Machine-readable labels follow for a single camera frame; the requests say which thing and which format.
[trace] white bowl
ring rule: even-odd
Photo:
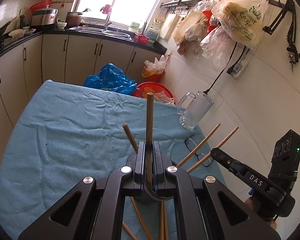
[[[32,34],[32,33],[34,33],[35,32],[35,29],[31,29],[31,30],[29,30],[29,31],[26,31],[25,32],[25,35],[30,35],[30,34]]]
[[[64,27],[66,27],[67,23],[57,23],[57,27],[58,29],[63,29]]]

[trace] hook rack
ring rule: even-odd
[[[162,3],[160,5],[160,8],[167,8],[169,9],[170,13],[175,13],[176,12],[176,8],[179,6],[187,6],[185,8],[182,8],[182,10],[189,10],[191,9],[192,6],[196,5],[198,2],[200,2],[202,0],[178,0],[178,1],[171,1],[171,2],[167,2],[167,3]],[[280,8],[283,8],[285,4],[281,3],[280,0],[276,1],[276,0],[268,0],[269,4],[278,6]]]

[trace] wooden dowel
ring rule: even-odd
[[[134,149],[134,151],[137,154],[138,153],[138,144],[136,143],[136,140],[134,139],[134,137],[133,137],[133,135],[132,135],[132,133],[131,133],[131,131],[129,129],[128,124],[127,123],[123,123],[122,127],[123,127],[123,129],[124,129],[124,131],[125,131],[128,139],[129,139],[129,141],[131,143],[132,148]]]
[[[153,104],[154,95],[148,93],[146,117],[146,175],[147,181],[152,186],[152,132],[153,132]]]
[[[204,138],[201,143],[199,143],[197,145],[197,147],[195,147],[178,165],[177,167],[181,167],[183,164],[185,164],[190,158],[192,155],[194,155],[201,147],[202,145],[204,145],[204,143],[211,137],[211,135],[219,128],[220,126],[220,123],[218,123],[216,125],[215,128],[213,128],[213,130],[206,136],[206,138]]]
[[[167,221],[167,207],[165,201],[163,201],[163,225],[164,225],[164,240],[169,240],[168,233],[168,221]]]
[[[138,208],[138,206],[137,206],[137,203],[136,203],[134,197],[130,197],[130,198],[131,198],[132,205],[133,205],[133,207],[134,207],[134,209],[135,209],[135,211],[136,211],[136,213],[137,213],[137,216],[138,216],[138,218],[139,218],[139,221],[140,221],[140,223],[141,223],[141,225],[142,225],[142,227],[143,227],[143,229],[144,229],[146,235],[148,236],[149,240],[153,240],[153,238],[152,238],[152,236],[151,236],[151,234],[150,234],[150,231],[149,231],[148,227],[146,226],[145,221],[143,220],[143,218],[142,218],[142,216],[141,216],[141,212],[140,212],[140,210],[139,210],[139,208]]]
[[[237,126],[236,128],[234,128],[232,130],[231,133],[228,134],[228,136],[226,138],[224,138],[215,148],[220,148],[222,145],[224,145],[226,143],[227,140],[229,140],[229,138],[239,129],[239,127]],[[203,157],[200,161],[198,161],[195,165],[193,165],[191,168],[189,168],[187,170],[188,173],[190,173],[191,171],[195,170],[196,168],[198,168],[202,163],[204,163],[206,160],[208,160],[211,157],[211,152],[209,152],[207,155],[205,155],[205,157]]]
[[[131,232],[131,230],[128,228],[128,226],[126,225],[126,223],[123,222],[123,221],[122,221],[122,226],[123,226],[124,230],[127,231],[127,233],[129,234],[129,236],[130,236],[133,240],[138,240],[138,239],[136,238],[136,236],[135,236],[135,235]]]
[[[164,211],[163,201],[160,202],[160,240],[164,240]]]

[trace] cutting board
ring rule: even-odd
[[[163,22],[160,28],[159,36],[165,40],[168,40],[176,27],[178,21],[180,20],[180,16],[177,14],[168,14],[166,20]]]

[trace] cooking pot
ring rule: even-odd
[[[57,20],[57,13],[58,9],[49,8],[49,5],[35,10],[32,13],[31,26],[36,28],[52,26]]]
[[[82,12],[68,12],[66,17],[67,28],[79,26],[82,14]]]

